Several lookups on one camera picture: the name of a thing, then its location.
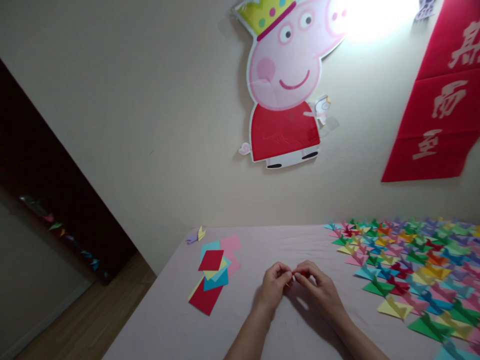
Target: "door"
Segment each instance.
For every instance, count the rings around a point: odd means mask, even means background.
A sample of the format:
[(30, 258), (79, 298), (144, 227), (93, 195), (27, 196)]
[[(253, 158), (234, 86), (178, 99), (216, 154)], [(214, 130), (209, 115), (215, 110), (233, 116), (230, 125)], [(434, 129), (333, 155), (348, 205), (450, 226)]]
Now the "door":
[(0, 87), (0, 186), (107, 285), (137, 249), (2, 61)]

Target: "wooden floor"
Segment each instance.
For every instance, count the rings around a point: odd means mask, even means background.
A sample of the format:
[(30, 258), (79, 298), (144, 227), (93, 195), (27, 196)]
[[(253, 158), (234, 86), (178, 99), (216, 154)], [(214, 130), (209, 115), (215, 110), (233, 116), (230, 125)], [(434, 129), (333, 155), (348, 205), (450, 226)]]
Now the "wooden floor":
[(95, 282), (16, 359), (101, 359), (156, 278), (137, 253), (110, 285)]

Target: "pig snout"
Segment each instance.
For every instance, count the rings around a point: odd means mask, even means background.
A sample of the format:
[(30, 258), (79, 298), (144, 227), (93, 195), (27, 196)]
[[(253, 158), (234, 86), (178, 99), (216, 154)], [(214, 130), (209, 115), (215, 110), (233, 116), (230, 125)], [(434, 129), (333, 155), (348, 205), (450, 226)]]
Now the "pig snout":
[(328, 0), (327, 30), (331, 36), (343, 36), (347, 33), (347, 0)]

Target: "red dress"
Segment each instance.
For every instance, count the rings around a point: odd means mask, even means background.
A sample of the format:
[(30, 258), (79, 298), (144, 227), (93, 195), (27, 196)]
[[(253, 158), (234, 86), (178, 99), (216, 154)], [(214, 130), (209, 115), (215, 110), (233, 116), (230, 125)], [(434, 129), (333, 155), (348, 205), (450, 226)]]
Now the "red dress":
[(317, 120), (313, 116), (304, 115), (311, 112), (312, 109), (306, 102), (282, 111), (267, 110), (257, 104), (250, 129), (253, 161), (319, 145)]

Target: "pink bedsheet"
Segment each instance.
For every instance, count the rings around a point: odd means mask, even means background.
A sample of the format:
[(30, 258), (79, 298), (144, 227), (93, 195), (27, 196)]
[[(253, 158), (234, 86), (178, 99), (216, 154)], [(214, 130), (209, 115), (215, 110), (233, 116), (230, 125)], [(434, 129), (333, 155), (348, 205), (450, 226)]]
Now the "pink bedsheet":
[[(353, 276), (359, 267), (345, 264), (347, 255), (336, 251), (339, 246), (332, 244), (329, 232), (320, 225), (217, 227), (208, 228), (200, 243), (182, 241), (104, 359), (222, 359), (252, 307), (265, 270), (276, 261), (293, 269), (304, 260), (316, 262), (334, 280), (353, 321), (391, 359), (434, 359), (441, 344), (407, 329), (398, 318), (378, 313), (383, 299), (362, 290), (368, 281)], [(242, 245), (235, 253), (241, 269), (231, 276), (208, 317), (187, 300), (202, 278), (200, 248), (233, 234)], [(416, 318), (409, 315), (406, 323)], [(350, 355), (295, 284), (276, 311), (262, 358), (331, 360)]]

